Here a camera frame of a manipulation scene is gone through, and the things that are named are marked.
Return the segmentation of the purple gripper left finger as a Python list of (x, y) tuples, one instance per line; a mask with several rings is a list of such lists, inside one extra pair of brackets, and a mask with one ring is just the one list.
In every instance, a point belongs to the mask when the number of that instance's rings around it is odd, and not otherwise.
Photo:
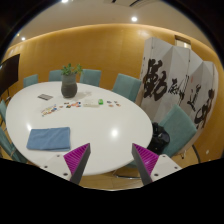
[(65, 155), (54, 155), (42, 166), (42, 169), (78, 185), (90, 153), (90, 144), (87, 143)]

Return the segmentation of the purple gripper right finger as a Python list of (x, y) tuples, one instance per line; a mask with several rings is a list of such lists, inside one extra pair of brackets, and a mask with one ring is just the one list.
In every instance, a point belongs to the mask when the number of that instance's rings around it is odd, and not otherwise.
[(157, 155), (135, 143), (132, 144), (132, 155), (143, 185), (150, 184), (181, 170), (181, 167), (169, 156), (165, 154)]

